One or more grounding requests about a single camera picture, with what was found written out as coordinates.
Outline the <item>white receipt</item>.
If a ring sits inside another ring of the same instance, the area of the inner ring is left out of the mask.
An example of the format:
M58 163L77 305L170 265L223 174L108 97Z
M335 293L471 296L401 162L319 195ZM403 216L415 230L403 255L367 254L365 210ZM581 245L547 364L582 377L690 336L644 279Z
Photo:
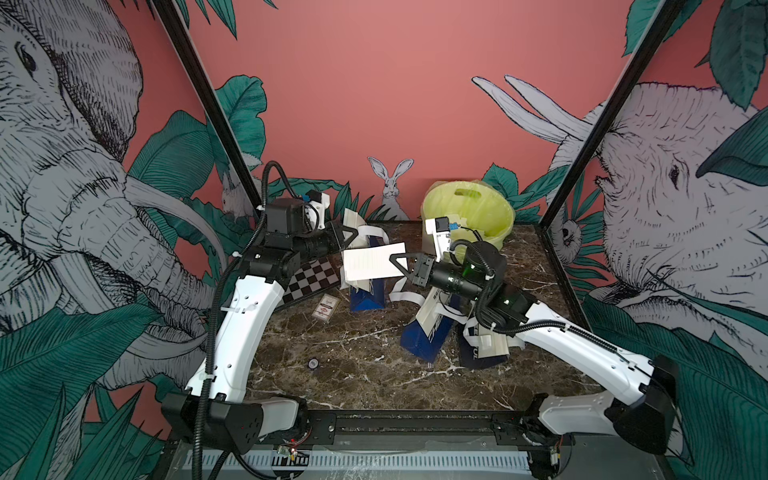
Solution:
M345 250L342 254L344 277L348 282L402 277L407 266L405 260L398 260L401 267L397 267L390 261L390 256L405 252L403 242Z

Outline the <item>blue takeout bag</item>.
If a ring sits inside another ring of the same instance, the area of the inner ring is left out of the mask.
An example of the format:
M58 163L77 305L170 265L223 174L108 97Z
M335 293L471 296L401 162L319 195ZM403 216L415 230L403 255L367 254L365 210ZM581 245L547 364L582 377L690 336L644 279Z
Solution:
M410 302L419 306L400 337L400 346L415 357L434 363L454 323L465 324L467 316L459 307L459 295L432 288L426 296L404 291L406 279L397 281L390 292L392 302Z
M355 239L355 248L368 248L388 245L388 234L381 227L371 226L355 211L345 208L342 223L349 227L355 227L359 236ZM348 282L341 271L341 289L349 289L349 305L351 312L384 309L386 298L384 293L385 281L383 279Z

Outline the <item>dark takeout bag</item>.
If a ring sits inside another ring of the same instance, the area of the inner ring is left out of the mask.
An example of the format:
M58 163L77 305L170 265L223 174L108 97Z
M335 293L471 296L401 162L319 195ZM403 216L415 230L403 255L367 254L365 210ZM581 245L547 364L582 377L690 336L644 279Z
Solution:
M524 350L525 343L479 325L471 319L457 326L459 364L470 370L483 370L506 362L516 349Z

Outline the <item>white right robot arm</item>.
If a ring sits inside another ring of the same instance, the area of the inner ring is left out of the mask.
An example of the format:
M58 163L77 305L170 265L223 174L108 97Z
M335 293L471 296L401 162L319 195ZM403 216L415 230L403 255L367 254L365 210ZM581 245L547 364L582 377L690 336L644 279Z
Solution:
M392 253L389 263L411 283L472 303L472 320L514 343L535 345L598 382L603 392L556 397L530 405L523 423L540 440L570 433L614 435L650 454L667 452L677 424L679 367L650 359L574 324L534 295L506 282L505 256L486 241L458 240L462 260Z

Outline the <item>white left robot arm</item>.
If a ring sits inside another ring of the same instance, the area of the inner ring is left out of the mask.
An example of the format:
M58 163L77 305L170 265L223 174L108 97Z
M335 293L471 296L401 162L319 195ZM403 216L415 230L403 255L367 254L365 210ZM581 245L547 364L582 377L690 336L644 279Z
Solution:
M267 323L300 266L342 251L357 233L325 221L327 194L316 189L298 194L286 176L280 178L283 196L271 199L269 175L282 170L276 161L264 166L257 228L215 287L205 358L183 391L169 394L162 403L163 416L192 448L194 479L216 478L229 456L242 457L271 434L307 431L298 399L245 401L250 368ZM221 452L208 474L203 467L207 448Z

